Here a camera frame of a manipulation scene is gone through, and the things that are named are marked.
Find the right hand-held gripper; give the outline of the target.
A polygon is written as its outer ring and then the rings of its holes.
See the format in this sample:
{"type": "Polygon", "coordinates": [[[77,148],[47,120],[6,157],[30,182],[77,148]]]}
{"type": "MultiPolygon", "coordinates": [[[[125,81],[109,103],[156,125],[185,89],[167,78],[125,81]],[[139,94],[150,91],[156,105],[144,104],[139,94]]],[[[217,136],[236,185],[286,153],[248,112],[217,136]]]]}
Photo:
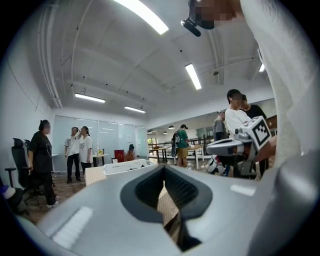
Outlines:
{"type": "Polygon", "coordinates": [[[232,138],[208,144],[206,152],[218,156],[222,164],[232,166],[236,176],[253,176],[257,154],[271,137],[265,119],[257,116],[237,128],[232,138]]]}

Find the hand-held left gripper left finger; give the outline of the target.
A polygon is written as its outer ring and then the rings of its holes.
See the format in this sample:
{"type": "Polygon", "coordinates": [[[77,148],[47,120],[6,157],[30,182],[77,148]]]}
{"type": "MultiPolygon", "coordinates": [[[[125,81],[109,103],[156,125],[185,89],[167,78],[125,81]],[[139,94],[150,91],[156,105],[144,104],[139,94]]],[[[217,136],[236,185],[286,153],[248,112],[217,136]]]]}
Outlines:
{"type": "Polygon", "coordinates": [[[137,178],[135,195],[141,202],[156,209],[163,188],[164,170],[163,167],[160,166],[137,178]]]}

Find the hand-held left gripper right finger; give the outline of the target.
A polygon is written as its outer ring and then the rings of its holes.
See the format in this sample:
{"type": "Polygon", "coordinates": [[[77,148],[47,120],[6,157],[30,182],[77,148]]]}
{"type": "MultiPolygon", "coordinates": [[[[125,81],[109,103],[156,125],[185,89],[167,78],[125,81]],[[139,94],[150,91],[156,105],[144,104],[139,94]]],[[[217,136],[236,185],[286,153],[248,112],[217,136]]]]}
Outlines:
{"type": "Polygon", "coordinates": [[[187,206],[198,196],[198,189],[189,177],[171,167],[164,168],[164,182],[167,192],[178,208],[187,206]]]}

